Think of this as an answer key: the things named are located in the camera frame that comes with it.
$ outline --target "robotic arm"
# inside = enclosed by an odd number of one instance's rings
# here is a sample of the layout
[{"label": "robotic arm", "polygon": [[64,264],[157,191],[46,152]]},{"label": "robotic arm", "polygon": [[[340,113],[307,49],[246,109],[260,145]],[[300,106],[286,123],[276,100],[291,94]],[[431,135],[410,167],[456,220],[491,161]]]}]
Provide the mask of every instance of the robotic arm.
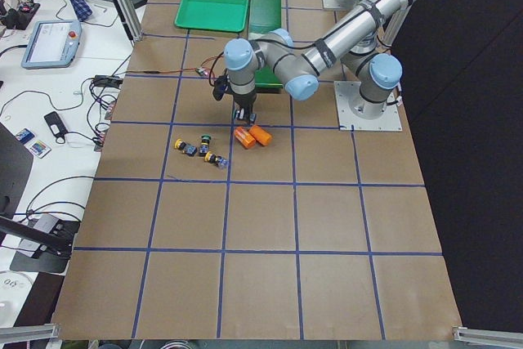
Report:
[{"label": "robotic arm", "polygon": [[[352,10],[323,37],[311,45],[295,48],[284,29],[257,40],[237,38],[226,44],[224,55],[228,79],[215,87],[215,98],[229,92],[239,109],[237,119],[251,123],[256,100],[254,73],[269,65],[295,100],[306,100],[318,88],[322,72],[341,60],[360,79],[360,94],[351,109],[365,119],[379,117],[391,90],[402,74],[400,62],[376,51],[377,30],[389,21],[387,40],[397,34],[409,7],[416,0],[339,0],[352,3]],[[293,49],[305,52],[295,54]]]}]

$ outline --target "tiled table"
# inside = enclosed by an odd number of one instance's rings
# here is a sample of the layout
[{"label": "tiled table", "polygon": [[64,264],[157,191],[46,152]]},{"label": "tiled table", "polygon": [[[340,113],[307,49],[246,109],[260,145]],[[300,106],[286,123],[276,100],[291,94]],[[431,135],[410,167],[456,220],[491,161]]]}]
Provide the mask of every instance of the tiled table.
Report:
[{"label": "tiled table", "polygon": [[[199,66],[233,34],[173,26],[150,0],[129,70]],[[296,43],[337,15],[282,0]],[[403,132],[337,129],[334,80],[260,94],[273,135],[245,150],[232,102],[193,71],[128,72],[54,316],[63,338],[451,339],[460,325],[405,114]],[[172,148],[212,136],[220,170]]]}]

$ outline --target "orange block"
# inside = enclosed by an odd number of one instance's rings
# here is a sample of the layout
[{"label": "orange block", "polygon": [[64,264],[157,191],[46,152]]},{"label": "orange block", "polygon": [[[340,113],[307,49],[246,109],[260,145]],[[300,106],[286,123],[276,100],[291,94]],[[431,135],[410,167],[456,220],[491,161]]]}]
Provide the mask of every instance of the orange block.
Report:
[{"label": "orange block", "polygon": [[241,143],[245,149],[250,149],[256,145],[256,140],[251,134],[243,127],[235,128],[235,137]]},{"label": "orange block", "polygon": [[253,125],[248,131],[252,136],[254,136],[254,139],[256,139],[258,143],[264,146],[269,145],[270,141],[272,141],[272,135],[256,124]]}]

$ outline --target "table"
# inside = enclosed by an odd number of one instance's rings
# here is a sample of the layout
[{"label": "table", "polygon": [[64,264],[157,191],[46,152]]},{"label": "table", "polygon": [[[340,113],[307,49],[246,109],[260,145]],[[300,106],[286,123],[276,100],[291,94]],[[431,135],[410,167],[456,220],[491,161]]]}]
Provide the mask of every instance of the table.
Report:
[{"label": "table", "polygon": [[[37,0],[37,2],[40,2],[41,6],[29,27],[25,31],[12,31],[11,34],[7,33],[10,34],[8,37],[0,38],[0,50],[13,45],[26,44],[36,21],[55,20],[56,12],[64,4],[62,0]],[[94,2],[90,2],[90,4],[96,14],[96,18],[92,22],[109,25],[117,16],[114,7],[107,2],[97,2],[96,5]],[[137,13],[140,18],[144,11],[145,7],[138,9]],[[74,18],[72,8],[67,6],[60,12],[60,17]],[[127,63],[123,64],[123,62],[131,51],[132,45],[127,40],[119,20],[116,20],[110,28],[84,25],[82,41],[76,58],[72,65],[65,69],[22,69],[20,62],[23,50],[9,51],[0,59],[0,79],[4,81],[3,87],[0,89],[0,106],[28,89],[48,93],[53,104],[58,108],[77,105],[82,98],[79,93],[82,90],[85,92],[87,89],[87,83],[81,87],[82,81],[95,74],[112,74],[120,65],[120,71],[125,71]],[[116,90],[113,90],[112,93],[118,95]],[[88,91],[84,96],[82,105],[74,110],[60,112],[60,116],[69,130],[91,135],[92,131],[86,122],[86,112],[92,99]],[[92,177],[100,159],[100,153],[94,151],[92,142],[80,136],[68,136],[66,145],[58,145],[54,142],[52,134],[43,122],[43,115],[52,110],[53,108],[45,96],[29,93],[7,105],[0,116],[2,124],[13,134],[22,128],[28,128],[38,139],[52,148],[51,153],[43,159],[34,159],[25,192],[17,209],[22,216],[28,202],[44,186],[64,177]],[[91,119],[98,119],[97,108],[92,111]],[[37,203],[45,204],[65,200],[85,205],[91,183],[92,180],[86,178],[57,183],[48,192],[42,194]],[[83,210],[81,208],[71,205],[59,206],[61,211],[82,218]],[[66,215],[56,215],[60,219],[71,219]],[[15,236],[8,235],[3,241],[3,245],[16,248],[19,242],[20,240]],[[0,270],[9,269],[14,253],[10,249],[0,248]],[[37,273],[28,273],[27,276],[35,280]],[[12,297],[12,291],[9,292],[8,299],[14,306],[9,315],[2,314],[0,320],[2,327],[10,327],[15,323],[28,292],[28,290],[19,291],[16,298]]]},{"label": "table", "polygon": [[[53,318],[63,338],[451,339],[459,313],[403,110],[403,132],[338,131],[332,81],[352,78],[338,66],[308,101],[258,95],[274,139],[245,150],[204,78],[132,72],[197,67],[235,37],[176,28],[179,2],[144,15]],[[296,43],[339,17],[283,5]],[[226,170],[172,148],[202,134]]]}]

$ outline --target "blue joint cap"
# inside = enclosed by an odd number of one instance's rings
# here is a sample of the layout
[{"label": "blue joint cap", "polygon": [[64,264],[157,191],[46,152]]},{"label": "blue joint cap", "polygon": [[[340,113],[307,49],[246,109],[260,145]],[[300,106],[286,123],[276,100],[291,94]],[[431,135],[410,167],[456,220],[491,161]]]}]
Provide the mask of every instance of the blue joint cap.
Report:
[{"label": "blue joint cap", "polygon": [[288,81],[285,90],[294,100],[303,101],[318,90],[318,79],[312,75],[300,75]]},{"label": "blue joint cap", "polygon": [[285,41],[285,43],[287,45],[289,45],[290,47],[294,46],[293,38],[291,37],[291,35],[288,33],[287,30],[280,28],[280,29],[276,29],[276,30],[271,30],[271,33],[278,34]]},{"label": "blue joint cap", "polygon": [[382,89],[392,90],[400,81],[403,69],[401,63],[392,55],[380,53],[370,61],[370,76]]},{"label": "blue joint cap", "polygon": [[235,38],[226,44],[223,51],[227,69],[236,71],[247,67],[253,58],[253,48],[245,38]]}]

